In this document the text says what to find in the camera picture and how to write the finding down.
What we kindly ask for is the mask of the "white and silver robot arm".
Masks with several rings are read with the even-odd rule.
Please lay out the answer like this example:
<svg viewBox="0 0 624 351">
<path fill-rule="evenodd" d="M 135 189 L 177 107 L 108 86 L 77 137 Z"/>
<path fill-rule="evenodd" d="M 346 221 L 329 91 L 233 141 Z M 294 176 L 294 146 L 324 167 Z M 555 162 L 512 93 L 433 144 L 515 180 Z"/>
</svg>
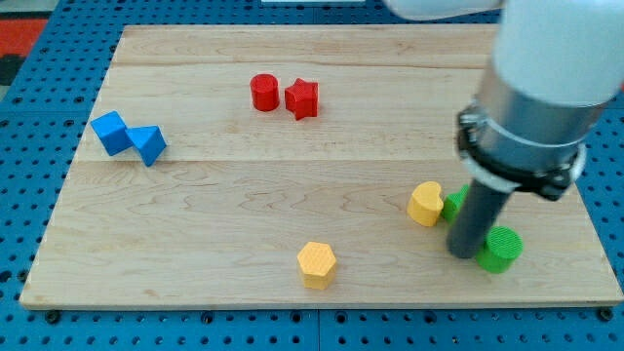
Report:
<svg viewBox="0 0 624 351">
<path fill-rule="evenodd" d="M 458 116 L 478 183 L 557 200 L 585 163 L 584 138 L 623 82 L 623 1 L 385 0 L 407 20 L 501 12 L 479 91 Z"/>
</svg>

